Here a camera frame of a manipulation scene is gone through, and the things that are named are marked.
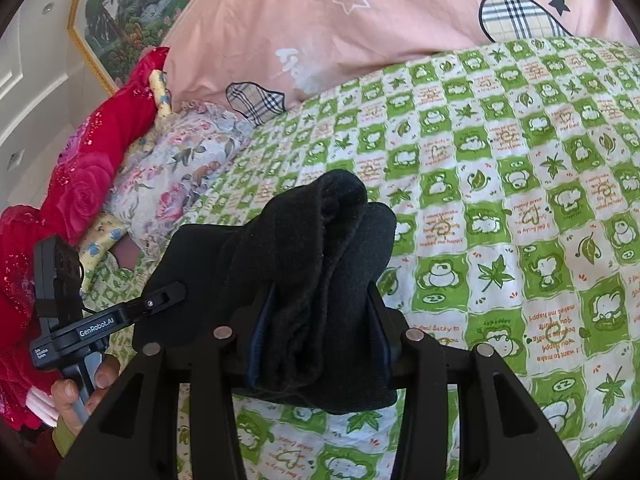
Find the person left hand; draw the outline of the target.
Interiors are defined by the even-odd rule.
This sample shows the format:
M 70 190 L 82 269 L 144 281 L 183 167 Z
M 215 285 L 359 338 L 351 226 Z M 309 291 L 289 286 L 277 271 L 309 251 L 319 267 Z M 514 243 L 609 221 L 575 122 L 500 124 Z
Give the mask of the person left hand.
M 119 360 L 110 354 L 103 357 L 101 365 L 96 370 L 94 381 L 96 390 L 89 396 L 85 403 L 87 415 L 91 415 L 98 407 L 111 386 L 116 382 L 120 371 Z M 79 400 L 77 385 L 70 379 L 61 379 L 55 382 L 51 388 L 54 406 L 58 411 L 58 420 L 62 420 L 70 433 L 77 437 L 84 423 L 74 410 L 74 404 Z

